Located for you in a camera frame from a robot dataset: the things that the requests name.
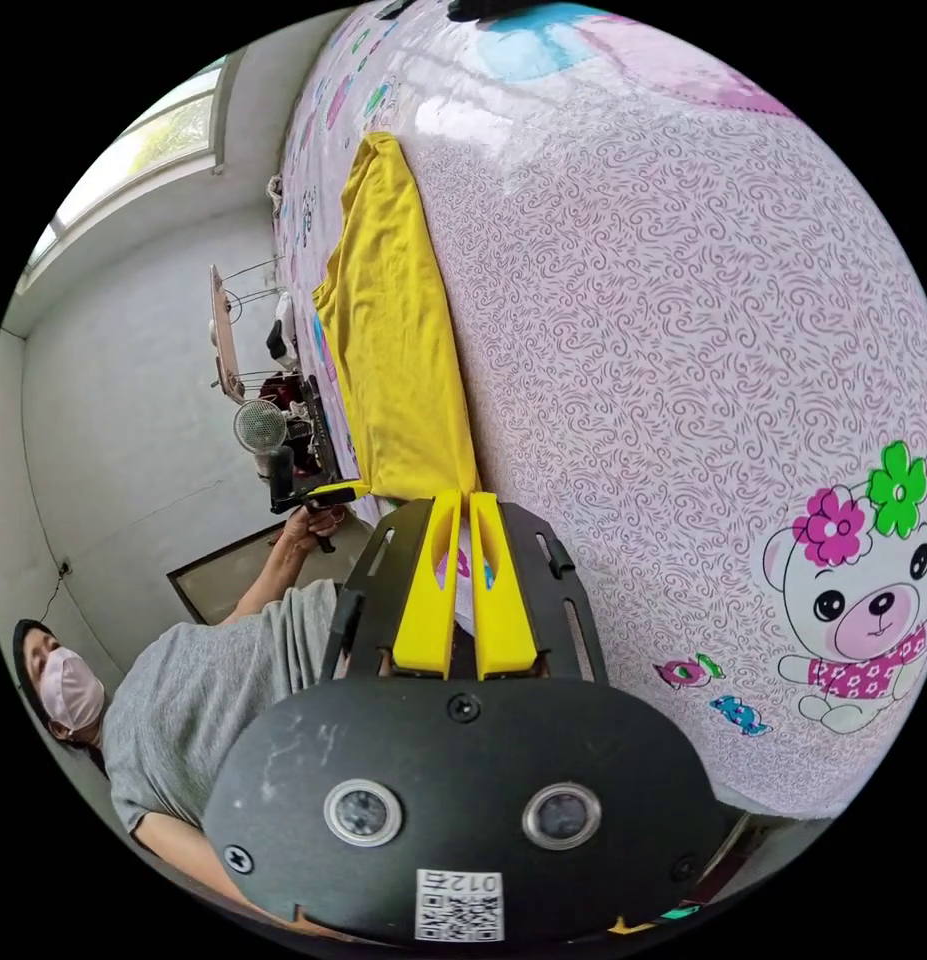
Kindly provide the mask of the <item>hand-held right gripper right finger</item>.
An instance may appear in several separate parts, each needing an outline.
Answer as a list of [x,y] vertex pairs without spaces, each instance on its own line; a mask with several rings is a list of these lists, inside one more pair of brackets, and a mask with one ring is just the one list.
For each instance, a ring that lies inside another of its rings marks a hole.
[[477,678],[527,674],[536,662],[537,648],[494,494],[470,496],[469,526]]

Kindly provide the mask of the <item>person's left hand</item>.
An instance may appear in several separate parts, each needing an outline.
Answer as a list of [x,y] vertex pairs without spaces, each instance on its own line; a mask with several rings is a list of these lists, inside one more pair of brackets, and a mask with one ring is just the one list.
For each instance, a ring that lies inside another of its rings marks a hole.
[[296,509],[288,517],[280,538],[280,543],[295,555],[306,555],[314,550],[333,552],[335,547],[331,538],[340,524],[340,516],[335,508],[309,510],[305,506]]

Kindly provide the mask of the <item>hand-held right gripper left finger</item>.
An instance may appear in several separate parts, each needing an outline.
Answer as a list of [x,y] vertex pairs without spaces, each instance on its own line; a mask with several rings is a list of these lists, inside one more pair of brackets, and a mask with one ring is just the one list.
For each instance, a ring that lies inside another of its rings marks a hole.
[[399,673],[447,673],[455,627],[462,494],[445,490],[420,505],[422,535],[392,664]]

